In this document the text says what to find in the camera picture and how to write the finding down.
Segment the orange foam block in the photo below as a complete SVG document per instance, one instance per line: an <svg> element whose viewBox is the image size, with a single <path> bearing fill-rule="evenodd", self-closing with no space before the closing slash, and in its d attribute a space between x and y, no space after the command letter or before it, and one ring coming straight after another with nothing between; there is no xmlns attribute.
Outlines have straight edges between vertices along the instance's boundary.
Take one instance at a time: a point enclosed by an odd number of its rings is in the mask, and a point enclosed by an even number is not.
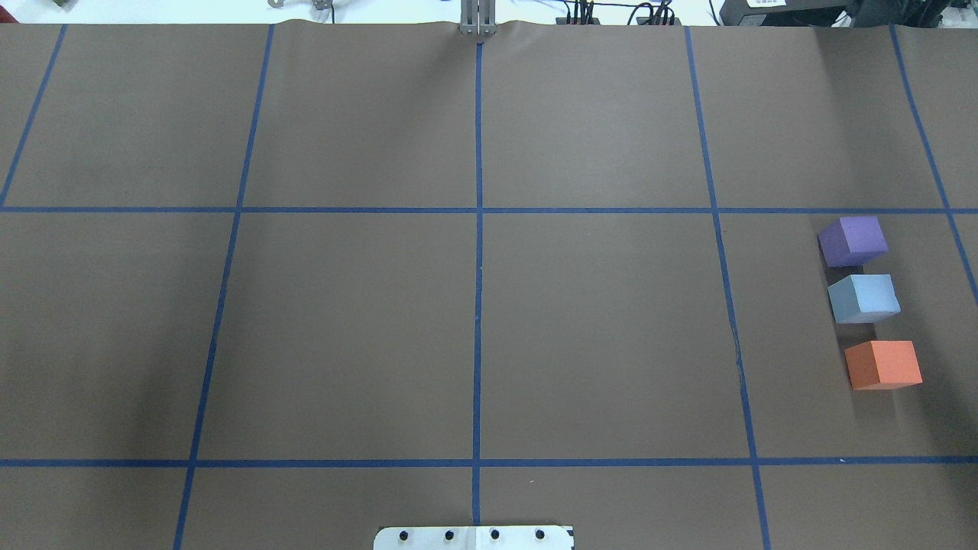
<svg viewBox="0 0 978 550"><path fill-rule="evenodd" d="M895 390L923 383L912 341L866 341L843 352L853 390Z"/></svg>

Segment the aluminium frame post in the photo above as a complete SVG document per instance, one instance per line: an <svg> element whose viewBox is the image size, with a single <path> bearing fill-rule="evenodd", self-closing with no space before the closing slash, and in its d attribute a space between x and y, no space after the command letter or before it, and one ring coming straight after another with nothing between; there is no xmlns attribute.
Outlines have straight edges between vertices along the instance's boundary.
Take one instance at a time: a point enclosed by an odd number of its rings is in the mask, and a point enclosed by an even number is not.
<svg viewBox="0 0 978 550"><path fill-rule="evenodd" d="M491 36L498 31L495 0L462 0L460 32L465 36Z"/></svg>

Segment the purple foam block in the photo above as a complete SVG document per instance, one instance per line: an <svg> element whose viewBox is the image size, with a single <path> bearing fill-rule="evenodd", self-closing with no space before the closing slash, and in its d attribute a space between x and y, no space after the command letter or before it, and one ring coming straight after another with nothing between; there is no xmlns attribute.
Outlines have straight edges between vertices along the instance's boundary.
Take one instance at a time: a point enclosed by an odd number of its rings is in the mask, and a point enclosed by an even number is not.
<svg viewBox="0 0 978 550"><path fill-rule="evenodd" d="M830 268L863 266L889 251L880 220L869 215L839 217L818 233L818 247Z"/></svg>

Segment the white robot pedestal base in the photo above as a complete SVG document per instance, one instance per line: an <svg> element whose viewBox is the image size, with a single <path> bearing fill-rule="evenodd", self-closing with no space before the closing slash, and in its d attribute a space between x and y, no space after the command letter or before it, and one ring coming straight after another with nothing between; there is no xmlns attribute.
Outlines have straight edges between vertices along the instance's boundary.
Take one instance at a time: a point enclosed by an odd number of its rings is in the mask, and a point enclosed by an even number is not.
<svg viewBox="0 0 978 550"><path fill-rule="evenodd" d="M571 526L391 526L374 549L574 549Z"/></svg>

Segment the light blue foam block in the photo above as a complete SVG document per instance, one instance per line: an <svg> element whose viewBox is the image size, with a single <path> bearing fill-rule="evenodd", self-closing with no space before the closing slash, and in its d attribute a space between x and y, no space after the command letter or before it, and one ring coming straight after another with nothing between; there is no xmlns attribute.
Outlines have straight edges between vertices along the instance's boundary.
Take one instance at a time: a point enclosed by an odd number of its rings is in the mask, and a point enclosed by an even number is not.
<svg viewBox="0 0 978 550"><path fill-rule="evenodd" d="M871 324L902 311L889 274L852 274L827 287L836 324Z"/></svg>

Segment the black box device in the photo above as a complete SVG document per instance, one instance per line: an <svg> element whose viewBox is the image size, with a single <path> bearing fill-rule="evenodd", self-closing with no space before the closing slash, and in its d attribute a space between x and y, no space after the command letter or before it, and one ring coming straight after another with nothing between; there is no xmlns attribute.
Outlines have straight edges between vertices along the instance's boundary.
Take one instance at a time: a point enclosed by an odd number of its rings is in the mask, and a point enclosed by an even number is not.
<svg viewBox="0 0 978 550"><path fill-rule="evenodd" d="M849 1L724 1L724 27L831 27Z"/></svg>

